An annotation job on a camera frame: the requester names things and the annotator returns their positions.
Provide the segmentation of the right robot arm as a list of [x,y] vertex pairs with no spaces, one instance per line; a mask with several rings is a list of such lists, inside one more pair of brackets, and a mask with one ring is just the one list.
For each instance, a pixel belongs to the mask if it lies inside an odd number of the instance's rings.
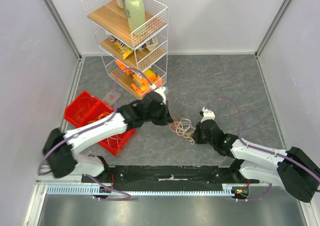
[[224,133],[212,119],[198,122],[196,144],[208,144],[221,156],[234,159],[229,177],[235,183],[258,180],[284,188],[295,199],[309,203],[319,190],[320,168],[298,147],[272,149]]

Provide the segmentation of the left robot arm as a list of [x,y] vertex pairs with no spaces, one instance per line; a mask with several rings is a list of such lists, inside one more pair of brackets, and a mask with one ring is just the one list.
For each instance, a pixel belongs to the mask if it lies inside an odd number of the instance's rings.
[[107,164],[98,156],[86,156],[81,152],[106,138],[140,128],[147,122],[156,126],[173,122],[166,87],[152,90],[143,99],[122,105],[109,116],[80,128],[65,132],[53,129],[42,150],[44,161],[56,179],[69,174],[89,174],[99,183],[104,183],[110,177]]

